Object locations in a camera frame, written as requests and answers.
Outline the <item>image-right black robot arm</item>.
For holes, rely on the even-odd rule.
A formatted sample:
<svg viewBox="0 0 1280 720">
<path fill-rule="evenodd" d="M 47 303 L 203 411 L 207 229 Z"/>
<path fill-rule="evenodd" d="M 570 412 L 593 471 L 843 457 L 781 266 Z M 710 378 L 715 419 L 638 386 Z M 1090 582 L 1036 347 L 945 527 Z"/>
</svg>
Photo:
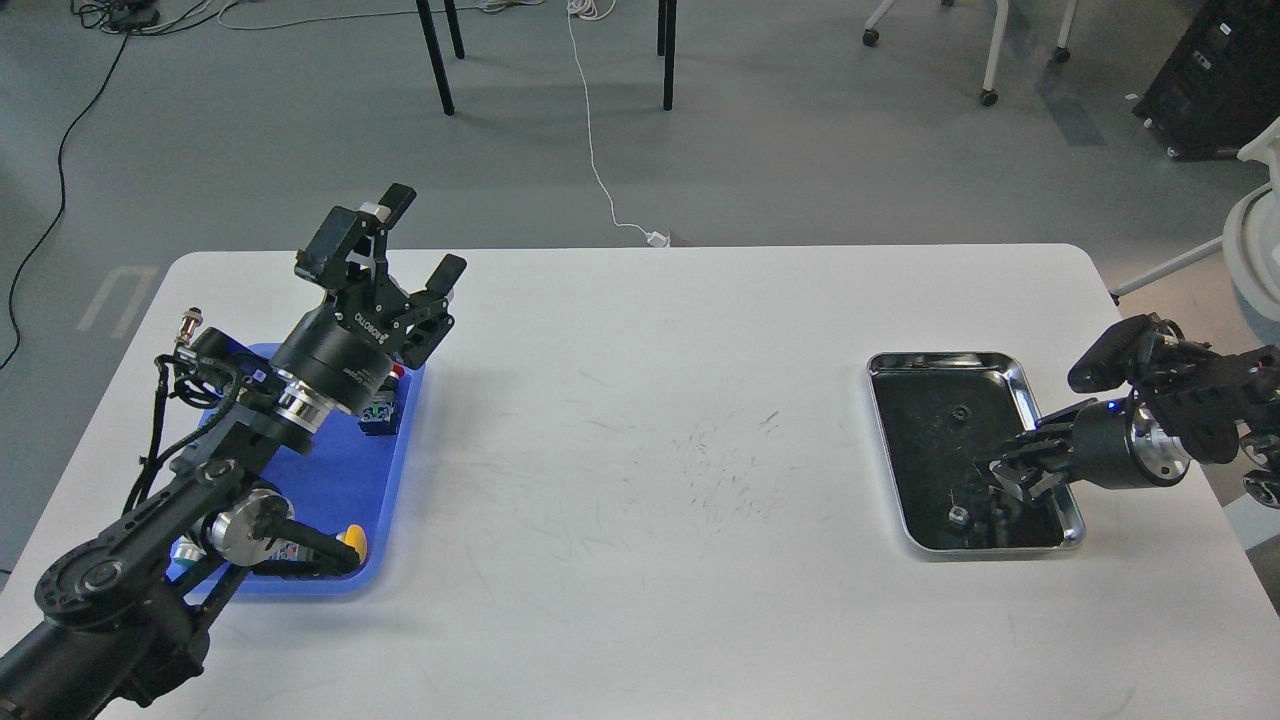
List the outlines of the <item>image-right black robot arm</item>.
<svg viewBox="0 0 1280 720">
<path fill-rule="evenodd" d="M 1082 401 L 1042 416 L 975 464 L 989 484 L 1037 506 L 1059 486 L 1166 488 L 1192 462 L 1254 464 L 1245 492 L 1277 506 L 1277 347 L 1221 355 L 1155 314 L 1111 325 L 1070 368 Z"/>
</svg>

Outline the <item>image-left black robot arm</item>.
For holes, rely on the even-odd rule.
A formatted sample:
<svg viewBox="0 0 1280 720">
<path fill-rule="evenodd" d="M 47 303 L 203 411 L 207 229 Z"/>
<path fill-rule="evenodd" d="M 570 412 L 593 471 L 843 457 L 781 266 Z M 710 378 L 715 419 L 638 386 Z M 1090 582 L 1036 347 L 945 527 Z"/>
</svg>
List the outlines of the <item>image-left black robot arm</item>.
<svg viewBox="0 0 1280 720">
<path fill-rule="evenodd" d="M 357 527 L 294 518 L 264 473 L 307 454 L 333 411 L 367 410 L 396 366 L 421 368 L 451 332 L 466 268 L 445 255 L 421 290 L 390 275 L 388 236 L 416 197 L 333 208 L 298 251 L 323 301 L 271 357 L 188 309 L 154 363 L 152 438 L 122 515 L 38 579 L 42 621 L 3 656 L 5 719 L 93 719 L 114 700 L 148 706 L 204 671 L 210 629 L 247 575 L 348 577 L 369 557 Z"/>
</svg>

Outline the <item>image-right black gripper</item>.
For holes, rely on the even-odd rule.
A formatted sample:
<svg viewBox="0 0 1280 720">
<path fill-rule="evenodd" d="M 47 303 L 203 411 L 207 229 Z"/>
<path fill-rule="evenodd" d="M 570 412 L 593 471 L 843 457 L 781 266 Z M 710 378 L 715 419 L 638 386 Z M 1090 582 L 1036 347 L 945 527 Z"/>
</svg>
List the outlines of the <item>image-right black gripper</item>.
<svg viewBox="0 0 1280 720">
<path fill-rule="evenodd" d="M 987 470 L 1004 493 L 1042 506 L 1060 486 L 1079 480 L 1105 489 L 1167 488 L 1190 462 L 1146 404 L 1085 400 L 1002 442 Z"/>
</svg>

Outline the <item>image-left black gripper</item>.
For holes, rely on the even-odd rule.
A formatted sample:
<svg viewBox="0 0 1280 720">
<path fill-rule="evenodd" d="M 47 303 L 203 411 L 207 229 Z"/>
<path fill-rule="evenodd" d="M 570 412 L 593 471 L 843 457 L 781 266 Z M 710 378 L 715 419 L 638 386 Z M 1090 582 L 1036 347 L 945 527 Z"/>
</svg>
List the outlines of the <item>image-left black gripper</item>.
<svg viewBox="0 0 1280 720">
<path fill-rule="evenodd" d="M 285 337 L 270 366 L 348 415 L 371 404 L 396 364 L 410 370 L 426 365 L 454 324 L 451 301 L 467 269 L 465 258 L 445 254 L 424 291 L 411 297 L 389 273 L 387 236 L 416 197 L 413 188 L 394 183 L 378 202 L 356 210 L 334 206 L 296 254 L 294 274 L 323 288 L 324 300 Z M 384 328 L 371 310 L 334 309 L 351 292 L 372 306 L 396 296 L 398 302 L 410 301 L 410 310 Z"/>
</svg>

